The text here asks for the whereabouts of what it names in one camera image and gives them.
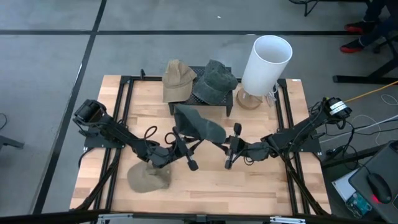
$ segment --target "wooden lamp base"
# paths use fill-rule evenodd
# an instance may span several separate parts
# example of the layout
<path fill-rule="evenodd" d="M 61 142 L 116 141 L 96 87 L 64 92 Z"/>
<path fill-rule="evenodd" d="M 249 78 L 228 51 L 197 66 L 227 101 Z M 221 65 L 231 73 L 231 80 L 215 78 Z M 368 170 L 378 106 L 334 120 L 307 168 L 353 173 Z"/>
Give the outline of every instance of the wooden lamp base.
<path fill-rule="evenodd" d="M 238 94 L 236 95 L 236 101 L 238 105 L 246 110 L 254 110 L 260 106 L 262 103 L 262 96 L 253 96 L 244 91 L 244 89 L 240 89 Z"/>

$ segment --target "tan baseball cap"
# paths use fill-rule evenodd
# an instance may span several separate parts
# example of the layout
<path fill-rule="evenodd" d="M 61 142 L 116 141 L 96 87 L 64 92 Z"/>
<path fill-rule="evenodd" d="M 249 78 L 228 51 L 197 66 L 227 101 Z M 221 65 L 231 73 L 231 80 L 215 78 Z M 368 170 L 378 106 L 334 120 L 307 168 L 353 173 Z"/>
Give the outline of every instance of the tan baseball cap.
<path fill-rule="evenodd" d="M 137 193 L 167 189 L 171 181 L 171 166 L 167 165 L 158 169 L 152 164 L 139 162 L 127 172 L 127 181 L 130 188 Z"/>
<path fill-rule="evenodd" d="M 192 93 L 192 80 L 197 74 L 180 60 L 171 60 L 162 77 L 163 102 L 181 102 L 189 99 Z"/>

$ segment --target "gray cloth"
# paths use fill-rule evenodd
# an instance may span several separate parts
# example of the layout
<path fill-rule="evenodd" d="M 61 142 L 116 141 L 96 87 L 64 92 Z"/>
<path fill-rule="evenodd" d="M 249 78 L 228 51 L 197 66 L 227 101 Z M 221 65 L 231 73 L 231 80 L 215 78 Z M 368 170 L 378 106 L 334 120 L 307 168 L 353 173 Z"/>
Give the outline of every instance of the gray cloth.
<path fill-rule="evenodd" d="M 139 162 L 127 172 L 127 181 L 130 188 L 138 193 L 167 189 L 171 182 L 171 167 L 167 165 L 158 169 L 152 164 Z"/>
<path fill-rule="evenodd" d="M 234 90 L 238 81 L 226 67 L 216 60 L 206 65 L 205 74 L 193 87 L 193 94 L 209 105 L 219 105 L 226 94 Z"/>
<path fill-rule="evenodd" d="M 226 132 L 220 125 L 202 118 L 199 112 L 186 105 L 176 105 L 174 113 L 177 131 L 185 136 L 223 144 Z"/>

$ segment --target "gray baseball cap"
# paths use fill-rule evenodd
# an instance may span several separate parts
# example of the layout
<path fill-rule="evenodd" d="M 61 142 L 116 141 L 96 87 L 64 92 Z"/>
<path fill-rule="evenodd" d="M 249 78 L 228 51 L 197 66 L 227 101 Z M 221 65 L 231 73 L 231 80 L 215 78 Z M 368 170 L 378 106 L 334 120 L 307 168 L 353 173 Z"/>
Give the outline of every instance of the gray baseball cap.
<path fill-rule="evenodd" d="M 218 105 L 237 85 L 238 80 L 221 62 L 210 60 L 192 92 L 209 105 Z"/>
<path fill-rule="evenodd" d="M 226 132 L 220 125 L 202 118 L 199 112 L 187 105 L 176 105 L 174 112 L 177 131 L 185 136 L 223 144 Z"/>

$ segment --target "person's foot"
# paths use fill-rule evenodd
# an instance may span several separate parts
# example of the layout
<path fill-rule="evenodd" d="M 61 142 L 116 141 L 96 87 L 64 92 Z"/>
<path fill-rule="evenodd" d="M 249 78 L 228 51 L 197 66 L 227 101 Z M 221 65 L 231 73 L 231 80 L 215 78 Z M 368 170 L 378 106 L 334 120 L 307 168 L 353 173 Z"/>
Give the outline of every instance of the person's foot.
<path fill-rule="evenodd" d="M 355 22 L 344 26 L 344 30 L 355 34 L 367 34 L 375 28 L 376 22 Z"/>
<path fill-rule="evenodd" d="M 361 43 L 359 43 L 359 39 L 356 39 L 346 45 L 343 45 L 340 47 L 340 50 L 343 53 L 347 53 L 347 54 L 352 54 L 352 53 L 356 53 L 356 52 L 360 52 L 364 49 L 365 47 L 362 46 Z"/>

